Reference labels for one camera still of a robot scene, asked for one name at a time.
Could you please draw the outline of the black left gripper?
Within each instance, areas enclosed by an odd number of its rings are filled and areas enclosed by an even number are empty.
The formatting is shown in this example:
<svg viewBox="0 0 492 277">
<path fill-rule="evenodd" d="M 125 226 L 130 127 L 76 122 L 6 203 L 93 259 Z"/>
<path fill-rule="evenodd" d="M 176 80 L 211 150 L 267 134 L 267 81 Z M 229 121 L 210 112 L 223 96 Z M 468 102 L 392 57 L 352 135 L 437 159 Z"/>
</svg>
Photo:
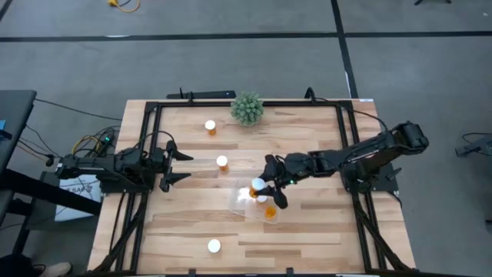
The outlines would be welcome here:
<svg viewBox="0 0 492 277">
<path fill-rule="evenodd" d="M 191 173 L 174 173 L 171 172 L 170 161 L 191 161 L 194 158 L 178 151 L 178 147 L 173 140 L 166 144 L 166 149 L 155 148 L 149 154 L 151 171 L 156 174 L 162 174 L 159 188 L 163 192 L 169 192 L 170 187 L 176 182 L 191 176 Z"/>
</svg>

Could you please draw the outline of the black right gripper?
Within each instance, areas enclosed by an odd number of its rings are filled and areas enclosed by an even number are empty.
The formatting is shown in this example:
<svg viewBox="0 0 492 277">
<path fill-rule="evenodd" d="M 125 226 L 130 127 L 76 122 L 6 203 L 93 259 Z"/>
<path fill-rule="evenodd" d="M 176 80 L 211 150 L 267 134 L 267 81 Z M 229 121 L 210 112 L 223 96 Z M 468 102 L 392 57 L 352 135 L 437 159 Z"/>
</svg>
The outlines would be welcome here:
<svg viewBox="0 0 492 277">
<path fill-rule="evenodd" d="M 291 153 L 285 157 L 279 155 L 266 155 L 264 157 L 266 165 L 264 167 L 264 180 L 273 181 L 276 185 L 293 185 L 298 181 L 312 176 L 312 160 L 307 154 Z M 281 188 L 268 186 L 266 195 L 274 199 L 274 203 L 280 209 L 288 207 L 288 200 Z"/>
</svg>

